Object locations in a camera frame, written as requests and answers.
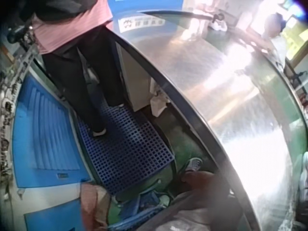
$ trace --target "stainless steel counter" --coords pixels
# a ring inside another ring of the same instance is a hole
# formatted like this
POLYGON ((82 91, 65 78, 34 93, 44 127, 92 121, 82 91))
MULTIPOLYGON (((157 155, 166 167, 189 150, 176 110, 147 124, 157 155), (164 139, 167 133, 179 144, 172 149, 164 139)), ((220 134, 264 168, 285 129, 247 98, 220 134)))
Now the stainless steel counter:
POLYGON ((232 39, 219 43, 221 33, 209 36, 207 20, 186 18, 185 29, 180 20, 140 26, 133 16, 146 15, 118 16, 107 28, 186 117, 251 229, 278 230, 291 222, 307 137, 278 72, 252 47, 232 39))

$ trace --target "blue floor mat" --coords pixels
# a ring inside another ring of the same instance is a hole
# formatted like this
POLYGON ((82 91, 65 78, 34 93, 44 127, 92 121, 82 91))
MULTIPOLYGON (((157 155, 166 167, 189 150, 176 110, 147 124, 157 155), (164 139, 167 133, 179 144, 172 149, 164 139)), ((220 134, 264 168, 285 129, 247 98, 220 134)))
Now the blue floor mat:
POLYGON ((109 193, 119 193, 147 179, 174 160, 141 112, 133 112, 128 106, 108 107, 105 100, 96 105, 100 105, 107 134, 93 139, 81 119, 78 125, 95 170, 109 193))

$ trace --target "shoe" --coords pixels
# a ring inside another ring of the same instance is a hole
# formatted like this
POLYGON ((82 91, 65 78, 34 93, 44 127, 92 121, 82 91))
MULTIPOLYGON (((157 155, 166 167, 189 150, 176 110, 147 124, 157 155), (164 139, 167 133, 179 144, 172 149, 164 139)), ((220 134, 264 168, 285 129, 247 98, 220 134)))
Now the shoe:
POLYGON ((202 163, 203 163, 202 159, 200 159, 198 157, 191 158, 187 163, 187 166, 185 168, 185 172, 187 172, 187 171, 193 171, 193 172, 198 171, 201 168, 202 163))
POLYGON ((94 138, 97 138, 97 137, 103 136, 104 134, 106 134, 106 132, 107 132, 107 129, 104 128, 104 130, 101 131, 101 132, 95 132, 95 131, 93 131, 93 132, 92 132, 92 135, 93 135, 94 138))
POLYGON ((221 20, 216 19, 214 22, 210 22, 208 26, 216 31, 220 30, 220 31, 226 32, 228 30, 227 24, 223 20, 221 21, 221 20))

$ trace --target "floor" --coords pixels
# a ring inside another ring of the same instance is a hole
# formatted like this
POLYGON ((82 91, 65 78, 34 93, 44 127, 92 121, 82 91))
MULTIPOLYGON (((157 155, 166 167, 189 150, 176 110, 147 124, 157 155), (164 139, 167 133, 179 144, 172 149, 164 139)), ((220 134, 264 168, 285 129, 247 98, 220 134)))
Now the floor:
MULTIPOLYGON (((167 166, 158 174, 147 179, 143 183, 134 185, 125 192, 118 194, 116 196, 117 201, 123 202, 134 198, 140 192, 155 184, 158 180, 160 180, 161 183, 157 185, 157 191, 167 192, 171 196, 176 196, 176 187, 174 187, 172 180, 177 175, 177 172, 179 172, 192 157, 200 157, 204 160, 204 170, 215 171, 215 165, 209 159, 206 150, 198 144, 198 141, 194 138, 192 132, 177 116, 177 113, 172 106, 165 109, 159 118, 153 118, 149 108, 145 108, 142 111, 158 129, 165 142, 169 145, 175 155, 175 163, 167 166)), ((117 207, 116 203, 112 202, 108 215, 109 224, 114 224, 120 221, 118 217, 119 212, 120 208, 117 207)))

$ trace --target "pink shirt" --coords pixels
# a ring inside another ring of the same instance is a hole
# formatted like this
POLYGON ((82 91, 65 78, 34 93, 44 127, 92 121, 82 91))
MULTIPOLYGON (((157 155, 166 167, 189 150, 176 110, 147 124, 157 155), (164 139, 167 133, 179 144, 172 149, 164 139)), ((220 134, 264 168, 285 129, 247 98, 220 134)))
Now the pink shirt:
POLYGON ((47 24, 34 16, 32 23, 39 53, 53 52, 70 40, 104 24, 111 18, 112 14, 107 0, 98 0, 92 9, 76 18, 58 24, 47 24))

